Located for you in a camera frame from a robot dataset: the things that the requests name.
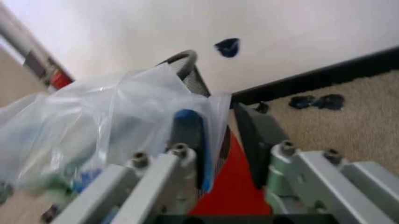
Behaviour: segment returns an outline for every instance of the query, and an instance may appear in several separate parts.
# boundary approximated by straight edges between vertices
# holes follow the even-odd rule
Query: blue object
[[[240,39],[230,38],[215,44],[216,49],[225,57],[234,57],[240,49]]]
[[[118,214],[119,206],[114,206],[111,211],[107,214],[101,224],[110,224],[112,220],[115,218],[116,214]]]
[[[80,174],[78,179],[72,181],[72,191],[81,193],[91,182],[100,175],[101,169],[86,171]]]
[[[185,143],[197,154],[197,188],[209,191],[214,177],[207,133],[207,119],[198,112],[184,109],[175,113],[170,145]]]

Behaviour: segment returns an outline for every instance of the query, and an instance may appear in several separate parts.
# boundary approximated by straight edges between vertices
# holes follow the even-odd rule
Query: black baseboard
[[[392,69],[399,69],[399,47],[236,92],[233,93],[232,102],[250,105],[261,100],[269,101],[349,82],[355,78],[375,76]]]

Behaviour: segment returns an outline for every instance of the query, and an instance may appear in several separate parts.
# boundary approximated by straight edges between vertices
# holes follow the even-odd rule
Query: metal frame
[[[276,213],[330,213],[341,224],[397,220],[399,180],[379,165],[333,164],[320,151],[286,155],[281,145],[271,154],[266,199]]]
[[[155,161],[138,152],[146,165],[108,166],[52,223],[141,224],[159,214],[186,214],[196,204],[196,153],[186,145],[178,150]]]

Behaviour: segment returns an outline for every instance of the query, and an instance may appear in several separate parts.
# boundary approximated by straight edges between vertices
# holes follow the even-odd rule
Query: red panel
[[[270,215],[264,191],[257,190],[251,178],[245,153],[235,136],[230,138],[228,159],[215,179],[209,194],[204,195],[191,215]]]

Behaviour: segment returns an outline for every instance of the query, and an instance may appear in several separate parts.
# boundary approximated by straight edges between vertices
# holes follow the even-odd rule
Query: black panel
[[[266,184],[271,148],[288,137],[270,115],[233,104],[238,130],[256,188]]]
[[[399,47],[236,92],[232,101],[250,105],[359,77],[371,77],[392,69],[399,69]]]
[[[46,74],[46,69],[37,59],[37,56],[33,53],[33,51],[30,51],[28,55],[26,55],[24,65],[29,67],[38,78],[43,78]]]
[[[338,224],[330,214],[278,216],[158,216],[155,224]]]
[[[230,128],[226,128],[226,133],[224,134],[223,142],[221,145],[221,150],[219,152],[219,158],[227,159],[228,153],[230,152]]]

